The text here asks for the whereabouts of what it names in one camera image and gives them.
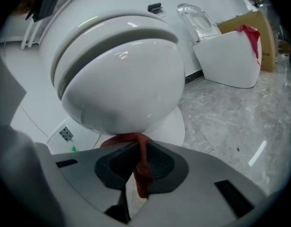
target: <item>toilet base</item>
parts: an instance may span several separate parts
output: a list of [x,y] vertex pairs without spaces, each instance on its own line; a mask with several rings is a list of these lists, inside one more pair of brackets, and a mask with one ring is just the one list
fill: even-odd
[[[159,125],[147,129],[143,134],[150,137],[152,140],[182,146],[185,137],[185,125],[178,106]],[[104,141],[111,137],[113,137],[113,135],[101,135],[94,148],[99,148]]]

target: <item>black slot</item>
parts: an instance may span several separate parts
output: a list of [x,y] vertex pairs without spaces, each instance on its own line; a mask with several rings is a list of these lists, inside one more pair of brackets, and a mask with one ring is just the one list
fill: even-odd
[[56,162],[56,165],[58,166],[58,168],[62,168],[62,167],[66,167],[66,166],[70,166],[73,164],[78,163],[78,161],[74,160],[74,159],[70,159],[70,160],[66,160],[66,161],[59,161]]
[[238,218],[254,208],[228,180],[216,182],[215,185]]

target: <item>gray marble floor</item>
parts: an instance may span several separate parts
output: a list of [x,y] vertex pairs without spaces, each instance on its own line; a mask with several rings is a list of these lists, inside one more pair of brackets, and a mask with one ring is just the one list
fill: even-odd
[[[204,77],[186,84],[179,103],[185,122],[182,147],[208,153],[232,166],[267,195],[281,189],[291,174],[291,69],[278,56],[274,73],[260,72],[253,88],[228,87]],[[248,163],[266,147],[252,166]],[[134,216],[146,202],[135,179],[127,183]]]

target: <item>white toilet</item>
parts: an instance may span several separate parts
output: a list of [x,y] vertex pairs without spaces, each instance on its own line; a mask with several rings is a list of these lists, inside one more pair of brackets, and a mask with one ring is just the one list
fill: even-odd
[[192,35],[192,47],[205,79],[239,88],[256,84],[262,60],[260,38],[257,59],[244,31],[222,35],[202,9],[190,4],[179,4],[177,12]]
[[178,38],[158,16],[97,15],[62,41],[51,81],[69,116],[101,134],[140,132],[175,145],[185,137],[177,104],[185,73]]

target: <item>electrical socket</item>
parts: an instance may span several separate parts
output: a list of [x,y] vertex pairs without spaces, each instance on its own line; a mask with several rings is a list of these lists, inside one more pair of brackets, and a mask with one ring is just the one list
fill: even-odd
[[64,126],[63,128],[61,128],[59,130],[59,134],[66,142],[68,142],[69,140],[71,140],[71,138],[73,138],[73,134],[70,132],[67,126]]

